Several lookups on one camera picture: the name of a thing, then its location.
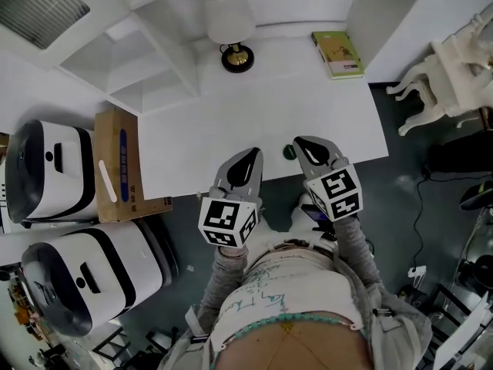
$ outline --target black and white marker cube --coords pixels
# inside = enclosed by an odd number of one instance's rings
[[[199,230],[209,244],[241,248],[258,223],[255,203],[203,198]]]
[[[361,185],[352,164],[306,181],[305,187],[314,204],[333,222],[363,210]]]

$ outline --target blue label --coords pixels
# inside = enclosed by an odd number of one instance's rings
[[[120,188],[122,201],[129,201],[128,148],[126,146],[126,131],[120,130]]]

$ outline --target white pants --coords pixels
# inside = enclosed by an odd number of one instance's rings
[[[305,194],[301,197],[300,205],[296,207],[291,214],[293,224],[289,232],[277,232],[269,227],[267,221],[263,218],[255,227],[255,230],[246,240],[248,248],[248,266],[255,262],[266,252],[273,250],[273,247],[283,243],[286,240],[297,238],[305,240],[316,247],[322,247],[329,251],[334,251],[337,244],[333,241],[320,239],[324,232],[313,231],[317,223],[301,210],[302,204],[312,204],[310,197]]]

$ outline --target black lamp base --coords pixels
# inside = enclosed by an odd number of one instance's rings
[[[236,44],[234,47],[230,46],[223,52],[221,62],[229,72],[246,72],[253,66],[255,55],[247,46]]]

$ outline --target green book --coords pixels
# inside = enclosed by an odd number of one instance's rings
[[[313,32],[311,38],[329,66],[332,79],[360,78],[364,75],[360,58],[346,32]]]

